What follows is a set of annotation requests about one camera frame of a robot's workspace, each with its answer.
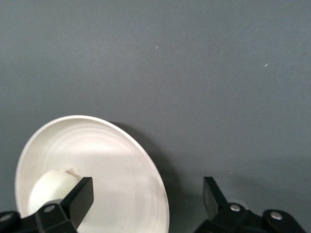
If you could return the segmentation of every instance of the screw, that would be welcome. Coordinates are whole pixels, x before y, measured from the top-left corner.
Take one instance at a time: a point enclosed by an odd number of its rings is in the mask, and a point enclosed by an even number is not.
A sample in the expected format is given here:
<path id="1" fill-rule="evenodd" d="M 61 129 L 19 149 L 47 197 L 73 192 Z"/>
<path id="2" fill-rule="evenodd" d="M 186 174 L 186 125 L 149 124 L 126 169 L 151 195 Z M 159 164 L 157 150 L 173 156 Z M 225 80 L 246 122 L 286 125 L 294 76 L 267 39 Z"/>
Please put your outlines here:
<path id="1" fill-rule="evenodd" d="M 45 212 L 45 213 L 50 212 L 50 211 L 52 211 L 54 208 L 55 208 L 54 205 L 49 205 L 49 206 L 45 207 L 44 212 Z"/>
<path id="2" fill-rule="evenodd" d="M 282 220 L 283 219 L 282 215 L 278 212 L 271 212 L 270 216 L 276 220 Z"/>
<path id="3" fill-rule="evenodd" d="M 239 212 L 241 210 L 241 208 L 236 204 L 230 205 L 230 209 L 234 212 Z"/>
<path id="4" fill-rule="evenodd" d="M 9 213 L 9 214 L 7 214 L 7 215 L 4 215 L 4 216 L 2 216 L 2 217 L 0 218 L 0 222 L 4 222 L 4 221 L 8 220 L 8 219 L 10 219 L 12 216 L 13 216 L 12 213 Z"/>

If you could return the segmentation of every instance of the metal bolt head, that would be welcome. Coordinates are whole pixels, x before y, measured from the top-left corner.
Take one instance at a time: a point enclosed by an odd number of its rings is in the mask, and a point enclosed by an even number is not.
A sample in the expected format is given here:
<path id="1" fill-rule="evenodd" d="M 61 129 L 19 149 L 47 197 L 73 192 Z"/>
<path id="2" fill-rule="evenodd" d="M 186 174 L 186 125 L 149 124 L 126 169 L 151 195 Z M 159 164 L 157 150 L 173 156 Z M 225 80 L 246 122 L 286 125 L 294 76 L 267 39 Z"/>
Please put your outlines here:
<path id="1" fill-rule="evenodd" d="M 236 205 L 236 204 L 230 205 L 230 209 L 231 209 L 232 211 L 234 211 L 234 212 L 239 212 L 239 211 L 241 211 L 241 208 L 240 208 L 238 205 Z"/>
<path id="2" fill-rule="evenodd" d="M 10 219 L 12 216 L 13 216 L 12 213 L 7 214 L 7 215 L 4 215 L 4 216 L 2 216 L 2 217 L 0 218 L 0 222 L 4 222 L 4 221 L 8 220 L 8 219 Z"/>
<path id="3" fill-rule="evenodd" d="M 275 211 L 271 212 L 270 216 L 276 220 L 282 220 L 283 219 L 282 215 L 278 212 L 275 212 Z"/>
<path id="4" fill-rule="evenodd" d="M 50 212 L 50 211 L 52 211 L 54 208 L 55 208 L 54 205 L 49 205 L 49 206 L 45 207 L 44 212 L 45 212 L 45 213 Z"/>

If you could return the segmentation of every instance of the gray surface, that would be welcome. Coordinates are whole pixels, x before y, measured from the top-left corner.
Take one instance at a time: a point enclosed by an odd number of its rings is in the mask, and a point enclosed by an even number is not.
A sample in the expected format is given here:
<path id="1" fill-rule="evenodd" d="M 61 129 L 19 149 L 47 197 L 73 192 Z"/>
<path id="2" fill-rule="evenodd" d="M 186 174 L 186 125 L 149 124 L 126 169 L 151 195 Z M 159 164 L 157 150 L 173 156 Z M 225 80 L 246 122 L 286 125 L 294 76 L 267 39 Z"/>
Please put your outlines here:
<path id="1" fill-rule="evenodd" d="M 310 12 L 310 1 L 1 1 L 0 210 L 15 209 L 29 137 L 82 114 L 150 153 L 170 232 L 206 217 L 206 175 L 311 231 Z"/>

